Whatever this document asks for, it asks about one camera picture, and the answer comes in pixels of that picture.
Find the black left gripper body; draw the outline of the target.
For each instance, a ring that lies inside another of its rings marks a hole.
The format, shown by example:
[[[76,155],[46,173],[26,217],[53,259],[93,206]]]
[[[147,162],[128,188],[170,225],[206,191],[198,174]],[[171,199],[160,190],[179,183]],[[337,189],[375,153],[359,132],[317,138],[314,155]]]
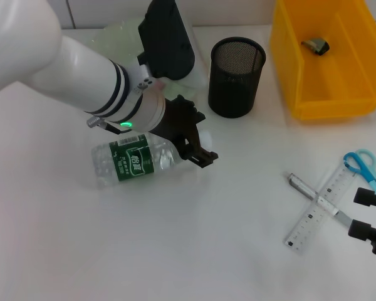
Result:
[[[178,95],[174,100],[165,100],[165,111],[156,126],[156,135],[167,140],[194,140],[197,124],[205,118],[205,115],[196,109],[193,101]]]

